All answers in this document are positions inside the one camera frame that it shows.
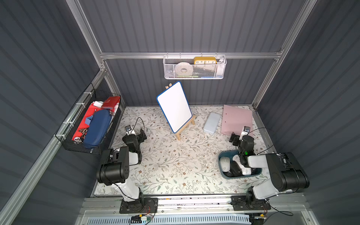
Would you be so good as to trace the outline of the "teal plastic storage box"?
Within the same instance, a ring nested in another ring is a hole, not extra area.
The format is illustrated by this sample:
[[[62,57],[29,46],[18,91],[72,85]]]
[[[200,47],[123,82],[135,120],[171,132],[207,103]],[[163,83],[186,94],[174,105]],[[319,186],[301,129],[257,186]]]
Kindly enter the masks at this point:
[[[231,151],[224,151],[224,152],[221,152],[217,159],[218,159],[218,166],[220,168],[220,164],[219,164],[219,159],[221,157],[229,157],[230,158],[230,162],[233,161],[233,156],[235,155],[238,155],[238,151],[237,150],[231,150]],[[260,175],[262,173],[262,169],[261,168],[252,168],[251,169],[252,171],[252,174],[251,175],[248,175],[248,176],[240,176],[240,177],[232,177],[231,173],[230,172],[222,172],[222,170],[220,169],[220,174],[223,178],[225,179],[237,179],[237,178],[252,178],[252,177],[255,177],[257,175]]]

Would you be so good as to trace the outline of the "light grey computer mouse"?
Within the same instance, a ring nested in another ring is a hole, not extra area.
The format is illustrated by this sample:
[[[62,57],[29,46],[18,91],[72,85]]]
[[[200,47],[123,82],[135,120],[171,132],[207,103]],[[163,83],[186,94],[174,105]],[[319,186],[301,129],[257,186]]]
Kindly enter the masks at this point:
[[[227,173],[231,170],[231,162],[229,157],[221,157],[219,159],[219,164],[222,172]]]

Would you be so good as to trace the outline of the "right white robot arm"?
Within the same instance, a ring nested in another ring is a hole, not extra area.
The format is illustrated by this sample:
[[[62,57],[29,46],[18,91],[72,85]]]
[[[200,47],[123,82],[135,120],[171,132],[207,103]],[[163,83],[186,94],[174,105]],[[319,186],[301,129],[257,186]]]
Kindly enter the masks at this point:
[[[255,139],[248,134],[231,134],[230,143],[238,153],[223,157],[221,169],[231,178],[250,177],[259,170],[268,169],[270,178],[261,184],[251,186],[247,191],[250,200],[265,200],[278,194],[294,193],[310,186],[310,180],[292,153],[254,152]]]

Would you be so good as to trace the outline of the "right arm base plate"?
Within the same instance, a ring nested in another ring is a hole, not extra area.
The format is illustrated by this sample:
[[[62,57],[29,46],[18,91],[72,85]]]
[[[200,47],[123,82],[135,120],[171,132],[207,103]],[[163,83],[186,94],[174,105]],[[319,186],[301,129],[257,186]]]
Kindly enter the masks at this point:
[[[246,196],[231,196],[230,204],[234,211],[268,211],[271,209],[266,200],[250,199]]]

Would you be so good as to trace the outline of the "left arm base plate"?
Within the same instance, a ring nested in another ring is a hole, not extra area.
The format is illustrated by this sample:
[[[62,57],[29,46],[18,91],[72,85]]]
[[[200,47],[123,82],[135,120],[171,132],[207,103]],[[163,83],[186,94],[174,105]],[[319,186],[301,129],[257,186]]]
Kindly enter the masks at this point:
[[[122,200],[120,214],[147,214],[156,213],[158,210],[158,198],[145,197],[144,199],[126,202]]]

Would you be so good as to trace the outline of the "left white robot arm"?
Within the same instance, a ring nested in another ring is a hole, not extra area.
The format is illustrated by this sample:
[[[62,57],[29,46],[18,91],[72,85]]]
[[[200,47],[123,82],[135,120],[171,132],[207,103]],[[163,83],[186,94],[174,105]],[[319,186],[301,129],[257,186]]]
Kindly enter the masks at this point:
[[[122,138],[125,146],[104,151],[97,171],[97,181],[107,186],[117,187],[126,203],[142,204],[143,194],[129,177],[130,167],[142,162],[140,145],[147,136],[144,129],[140,129],[139,134],[129,130],[130,126],[126,129],[127,134]]]

